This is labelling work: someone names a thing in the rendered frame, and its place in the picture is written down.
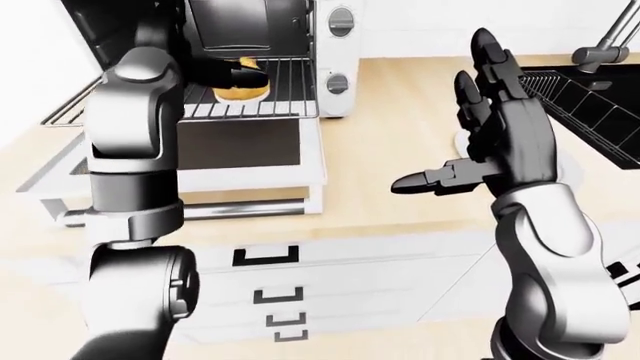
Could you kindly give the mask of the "grey metal faucet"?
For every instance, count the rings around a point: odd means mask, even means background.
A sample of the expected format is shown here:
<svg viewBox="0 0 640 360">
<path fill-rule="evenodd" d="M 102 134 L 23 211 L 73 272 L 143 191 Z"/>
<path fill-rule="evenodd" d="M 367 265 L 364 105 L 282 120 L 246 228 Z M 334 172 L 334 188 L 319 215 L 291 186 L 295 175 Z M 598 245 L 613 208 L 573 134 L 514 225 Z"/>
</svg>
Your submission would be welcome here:
<svg viewBox="0 0 640 360">
<path fill-rule="evenodd" d="M 640 18 L 620 44 L 616 45 L 615 41 L 638 14 L 640 14 L 640 0 L 630 0 L 595 47 L 580 47 L 574 51 L 571 60 L 577 66 L 577 70 L 594 74 L 601 65 L 624 62 L 630 54 L 628 45 L 640 32 Z"/>
</svg>

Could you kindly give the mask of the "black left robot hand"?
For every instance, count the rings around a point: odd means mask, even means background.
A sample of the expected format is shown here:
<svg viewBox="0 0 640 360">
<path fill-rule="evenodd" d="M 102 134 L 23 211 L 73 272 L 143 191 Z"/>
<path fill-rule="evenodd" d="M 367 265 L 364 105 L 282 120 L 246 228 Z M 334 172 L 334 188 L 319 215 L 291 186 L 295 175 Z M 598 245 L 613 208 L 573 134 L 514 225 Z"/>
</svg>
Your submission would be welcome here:
<svg viewBox="0 0 640 360">
<path fill-rule="evenodd" d="M 264 71 L 238 60 L 191 59 L 182 65 L 182 71 L 187 82 L 215 89 L 258 89 L 269 83 Z"/>
</svg>

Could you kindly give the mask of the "large silver oven knob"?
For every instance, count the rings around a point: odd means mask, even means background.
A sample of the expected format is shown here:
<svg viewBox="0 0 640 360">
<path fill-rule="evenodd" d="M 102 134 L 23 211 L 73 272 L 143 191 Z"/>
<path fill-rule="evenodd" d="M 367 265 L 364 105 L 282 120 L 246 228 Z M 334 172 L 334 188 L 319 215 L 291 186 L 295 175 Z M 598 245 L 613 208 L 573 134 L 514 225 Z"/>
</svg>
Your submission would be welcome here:
<svg viewBox="0 0 640 360">
<path fill-rule="evenodd" d="M 345 38 L 355 30 L 356 14 L 346 6 L 334 8 L 328 15 L 327 26 L 335 38 Z"/>
</svg>

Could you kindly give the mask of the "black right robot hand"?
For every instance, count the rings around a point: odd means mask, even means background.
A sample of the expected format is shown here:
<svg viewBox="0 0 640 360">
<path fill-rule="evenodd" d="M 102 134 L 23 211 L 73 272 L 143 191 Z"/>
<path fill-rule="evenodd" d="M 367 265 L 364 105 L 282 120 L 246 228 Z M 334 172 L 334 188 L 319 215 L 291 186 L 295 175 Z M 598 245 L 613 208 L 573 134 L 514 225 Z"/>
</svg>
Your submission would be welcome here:
<svg viewBox="0 0 640 360">
<path fill-rule="evenodd" d="M 403 176 L 391 185 L 392 193 L 446 196 L 486 185 L 500 197 L 556 181 L 555 136 L 540 101 L 523 89 L 515 57 L 484 28 L 474 32 L 470 48 L 476 76 L 459 71 L 454 79 L 457 118 L 469 134 L 466 158 Z"/>
</svg>

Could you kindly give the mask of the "small silver oven knob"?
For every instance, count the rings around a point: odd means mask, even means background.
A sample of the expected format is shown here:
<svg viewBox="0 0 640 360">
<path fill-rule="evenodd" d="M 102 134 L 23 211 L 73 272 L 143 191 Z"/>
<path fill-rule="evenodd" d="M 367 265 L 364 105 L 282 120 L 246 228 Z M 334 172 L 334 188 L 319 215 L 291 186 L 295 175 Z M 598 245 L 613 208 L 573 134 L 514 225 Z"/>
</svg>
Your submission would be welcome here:
<svg viewBox="0 0 640 360">
<path fill-rule="evenodd" d="M 351 85 L 345 74 L 330 72 L 325 81 L 327 91 L 332 95 L 342 95 L 347 92 Z"/>
</svg>

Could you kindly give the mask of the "black sink basin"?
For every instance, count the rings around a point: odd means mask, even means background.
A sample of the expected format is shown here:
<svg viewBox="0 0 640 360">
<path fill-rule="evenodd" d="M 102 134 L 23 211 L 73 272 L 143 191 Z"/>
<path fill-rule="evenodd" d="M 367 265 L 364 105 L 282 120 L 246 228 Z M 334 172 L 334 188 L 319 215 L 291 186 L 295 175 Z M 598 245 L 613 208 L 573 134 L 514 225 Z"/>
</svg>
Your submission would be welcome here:
<svg viewBox="0 0 640 360">
<path fill-rule="evenodd" d="M 523 68 L 523 89 L 546 113 L 623 170 L 640 169 L 640 64 Z"/>
</svg>

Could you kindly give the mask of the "white toaster oven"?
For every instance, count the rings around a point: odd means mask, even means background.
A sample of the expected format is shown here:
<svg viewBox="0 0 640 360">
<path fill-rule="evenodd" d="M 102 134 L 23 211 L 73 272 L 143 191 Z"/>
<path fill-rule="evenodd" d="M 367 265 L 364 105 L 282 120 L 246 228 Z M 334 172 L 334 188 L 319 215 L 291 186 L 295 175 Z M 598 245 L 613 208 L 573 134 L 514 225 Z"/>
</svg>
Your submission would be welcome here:
<svg viewBox="0 0 640 360">
<path fill-rule="evenodd" d="M 143 34 L 143 20 L 175 13 L 179 52 L 189 59 L 309 58 L 315 65 L 321 118 L 341 118 L 355 104 L 364 0 L 61 0 L 99 66 L 107 70 L 142 41 L 164 45 Z M 356 14 L 355 30 L 335 38 L 327 18 L 346 6 Z M 345 74 L 350 89 L 330 94 L 330 72 Z"/>
</svg>

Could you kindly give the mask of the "golden yellow scone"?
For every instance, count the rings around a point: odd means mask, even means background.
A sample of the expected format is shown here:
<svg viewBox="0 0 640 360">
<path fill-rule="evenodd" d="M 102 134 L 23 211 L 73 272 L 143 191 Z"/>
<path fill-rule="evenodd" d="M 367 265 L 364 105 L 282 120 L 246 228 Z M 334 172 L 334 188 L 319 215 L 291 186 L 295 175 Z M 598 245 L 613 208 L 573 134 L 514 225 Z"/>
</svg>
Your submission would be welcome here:
<svg viewBox="0 0 640 360">
<path fill-rule="evenodd" d="M 216 100 L 221 104 L 248 104 L 263 101 L 270 95 L 270 79 L 258 65 L 257 59 L 241 57 L 232 63 L 230 77 L 223 87 L 212 87 Z"/>
</svg>

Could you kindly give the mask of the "white glass oven door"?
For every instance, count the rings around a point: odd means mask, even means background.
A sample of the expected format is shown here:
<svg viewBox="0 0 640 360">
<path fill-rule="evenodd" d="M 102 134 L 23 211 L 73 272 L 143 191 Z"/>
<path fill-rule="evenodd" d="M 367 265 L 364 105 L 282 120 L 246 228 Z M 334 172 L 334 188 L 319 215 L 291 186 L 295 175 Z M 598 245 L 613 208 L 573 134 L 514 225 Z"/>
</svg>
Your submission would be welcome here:
<svg viewBox="0 0 640 360">
<path fill-rule="evenodd" d="M 318 119 L 185 121 L 178 125 L 179 189 L 188 221 L 323 211 L 326 166 Z M 84 224 L 83 209 L 65 200 L 90 195 L 83 134 L 77 134 L 17 188 L 65 227 Z M 284 200 L 205 200 L 222 191 L 307 188 Z"/>
</svg>

